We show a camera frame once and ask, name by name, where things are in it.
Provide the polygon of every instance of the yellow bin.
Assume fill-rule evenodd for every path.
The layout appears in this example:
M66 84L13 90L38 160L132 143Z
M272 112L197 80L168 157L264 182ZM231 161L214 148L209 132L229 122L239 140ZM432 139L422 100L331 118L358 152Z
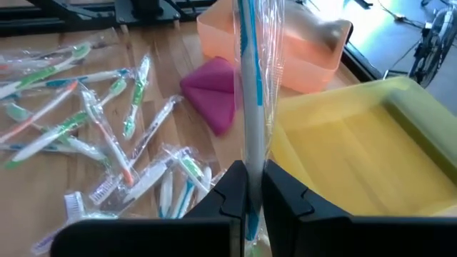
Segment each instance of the yellow bin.
M457 205L457 119L398 77L279 101L272 153L354 215L433 215Z

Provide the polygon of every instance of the plastic packaging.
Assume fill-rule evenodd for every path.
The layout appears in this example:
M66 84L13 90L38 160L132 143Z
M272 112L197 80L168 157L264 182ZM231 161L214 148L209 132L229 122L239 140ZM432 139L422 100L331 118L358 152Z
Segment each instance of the plastic packaging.
M130 109L124 119L124 138L126 139L130 139L134 135L136 128L136 113L143 101L144 90L149 85L148 74L150 67L151 57L147 54L142 58L140 67L138 68L135 78L135 87L131 96Z
M171 215L170 209L173 202L173 182L173 172L168 171L164 175L160 187L159 218L168 218Z
M126 88L125 78L121 77L116 82L114 82L107 95L102 100L101 104L104 105L114 97L118 96L124 89ZM31 117L34 116L31 112L27 111L26 109L22 109L21 107L17 106L16 104L8 104L6 107L6 112L16 120L25 120L22 123L31 120ZM20 162L26 160L30 156L33 156L35 153L40 151L42 148L48 146L55 140L59 140L60 142L73 147L77 151L81 152L82 154L95 159L96 161L106 162L106 156L102 154L97 148L93 146L89 146L87 143L81 142L77 138L73 136L69 136L69 132L77 129L81 125L83 125L88 120L88 115L85 111L80 111L70 118L66 119L61 124L52 127L52 128L44 128L43 126L34 125L32 126L37 127L38 129L42 130L44 133L31 142L27 147L20 150L11 160L7 163L7 168L13 168L19 165Z
M133 74L133 71L128 68L115 69L112 71L100 71L100 72L96 72L94 74L87 74L87 75L83 75L83 76L75 76L75 77L71 77L71 78L50 79L47 81L40 81L40 82L30 84L28 86L28 89L39 89L39 88L58 89L58 88L61 88L62 86L64 86L69 81L78 80L81 83L87 84L87 83L105 81L107 79L119 78L121 76L131 77L132 74ZM0 81L1 86L5 86L10 83L12 83L12 82Z
M119 44L119 38L115 29L106 29L95 33L83 40L68 42L58 49L46 50L42 49L27 49L23 51L17 50L2 50L0 52L0 74L10 76L24 76L52 65L59 64L68 58L70 53L75 49L75 46L84 44L91 44L91 55L86 56L84 59L74 61L68 69L93 61L101 60L103 57L108 56L111 50L110 46Z
M129 160L127 159L126 154L122 150L117 141L116 136L113 134L111 127L106 120L106 117L103 112L102 102L98 101L95 97L94 92L88 90L84 85L80 86L81 89L81 98L83 101L84 109L96 125L98 130L100 130L101 135L105 139L107 146L111 149L114 158L117 160L117 164L121 169L124 180L128 186L132 186L135 182L136 172L133 170L133 167L130 166Z
M81 192L77 191L70 193L64 196L64 203L66 207L66 222L63 226L51 232L42 238L38 243L35 243L31 247L31 252L35 256L47 253L51 248L51 244L56 237L56 235L67 226L82 221L84 219L109 219L109 218L118 218L115 214L112 213L102 213L98 211L87 211L83 202Z
M0 150L5 151L20 151L28 146L27 143L0 143ZM65 146L62 143L52 143L42 149L51 153L77 153L77 151L71 147Z
M8 104L6 106L6 114L10 118L15 120L16 122L24 122L25 120L29 119L29 117L31 117L33 115L32 112L26 110L25 108L18 106L17 104ZM70 131L73 126L76 126L76 125L74 125L76 123L75 120L77 120L77 119L75 119L75 117L77 117L77 115L74 115L71 118L68 118L62 124L60 124L56 127L68 128L68 130ZM49 128L48 126L38 125L37 123L32 123L32 126L44 134L47 133L47 135L38 137L37 139L32 141L32 143L41 142L41 141L45 140L46 138L48 138L49 136L52 136L48 132L53 131L53 129L55 129L55 128ZM100 152L100 150L98 150L97 147L89 145L89 144L77 139L74 136L70 136L67 133L65 133L65 131L61 131L61 133L59 133L59 136L57 137L56 140L60 141L64 147L73 149L96 161L104 161L106 159L106 156L102 152ZM50 146L51 145L44 146L42 149L46 150ZM28 144L18 150L22 150L23 148L26 148L26 147L30 147L30 144Z
M37 69L22 69L17 71L13 82L4 85L0 90L0 99L17 96L17 93L30 89L36 82L54 74L71 69L88 62L100 61L108 55L109 46L119 43L117 34L113 29L101 31L80 42L68 44L55 51L34 56L33 59L51 60L49 65Z
M138 161L144 149L148 145L149 141L159 129L160 125L173 111L174 105L180 102L182 99L182 96L171 96L165 103L165 106L156 114L156 116L151 122L151 125L149 125L148 129L146 129L146 131L143 133L143 136L138 140L134 150L131 153L131 166L134 166L135 163Z
M33 83L45 79L51 75L57 74L60 71L68 69L71 63L85 58L90 51L91 44L89 42L75 46L74 50L71 52L71 56L67 58L65 61L62 61L59 64L55 64L45 69L36 71L18 81L2 86L0 88L0 99L7 97L11 94L23 91L25 89L29 89L30 85L32 85Z
M78 86L78 81L72 81L68 83L68 85L56 92L56 98L50 100L47 104L42 106L35 114L30 116L27 120L21 122L20 124L13 126L8 131L4 132L3 135L0 137L0 143L7 142L10 138L17 135L28 126L32 125L33 122L39 120L43 115L47 114L51 110L55 109L63 100L68 98L71 93L76 89Z
M235 89L242 88L245 164L249 177L246 239L254 240L261 210L261 178L283 73L284 0L233 2L236 49Z
M169 145L163 145L162 149L169 153L174 164L161 182L159 217L182 218L209 192L212 172L196 149Z
M176 165L173 156L182 151L183 149L171 148L165 151L162 147L154 160L139 173L139 179L134 186L125 186L119 178L107 178L89 195L89 198L99 206L101 211L121 215L136 199L153 187L170 167Z

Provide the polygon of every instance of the pink cloth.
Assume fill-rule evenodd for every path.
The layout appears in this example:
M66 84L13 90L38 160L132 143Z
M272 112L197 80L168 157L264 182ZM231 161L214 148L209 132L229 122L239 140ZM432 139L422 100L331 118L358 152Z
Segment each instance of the pink cloth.
M216 57L181 80L183 95L203 116L216 136L227 131L235 115L233 66Z

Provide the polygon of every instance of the orange plastic container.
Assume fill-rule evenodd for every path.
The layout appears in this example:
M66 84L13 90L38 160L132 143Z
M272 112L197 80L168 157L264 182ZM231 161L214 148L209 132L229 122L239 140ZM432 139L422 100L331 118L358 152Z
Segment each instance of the orange plastic container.
M218 0L197 18L197 29L205 55L220 56L234 63L236 40L232 10L232 0ZM307 26L297 26L303 23L306 19L297 19L297 16L286 19L282 85L303 93L322 91L339 67L351 23L339 21L341 37L332 49L312 40Z

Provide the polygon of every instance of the wooden table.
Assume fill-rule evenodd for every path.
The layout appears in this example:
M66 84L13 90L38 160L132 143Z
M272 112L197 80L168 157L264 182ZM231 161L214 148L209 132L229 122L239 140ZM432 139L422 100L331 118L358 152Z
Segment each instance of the wooden table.
M72 34L48 34L0 39L0 48L52 49L58 45L83 39L92 31ZM120 67L138 65L142 56L149 52L153 66L149 74L151 82L146 90L144 103L138 117L137 131L131 141L121 140L122 121L130 99L130 89L110 102L104 112L126 152L132 149L136 139L142 134L155 113L161 109L166 99L180 94L179 82L191 71L202 65L205 58L201 54L199 36L195 23L181 24L180 30L172 26L142 28L131 31L132 47L121 45L116 52L91 64L76 67L62 76L90 74ZM328 85L330 89L358 83L351 72L341 64L335 79ZM100 86L106 89L108 84ZM295 95L281 89L280 95ZM66 101L53 112L54 123L80 109L77 97ZM4 114L1 122L11 123ZM193 146L198 149L213 169L218 173L241 158L243 150L243 128L237 119L235 125L222 137L215 137L204 120L188 101L183 101L173 112L173 116L159 129L147 152L137 166L141 170L167 143L175 146ZM37 132L27 130L24 137L35 138ZM79 129L77 136L86 141L97 141L97 133L86 126ZM29 256L31 245L58 228L65 221L63 195L71 191L87 192L100 179L91 160L84 156L64 156L60 154L39 153L14 170L0 168L0 256ZM130 215L156 217L154 192L149 192L129 210Z

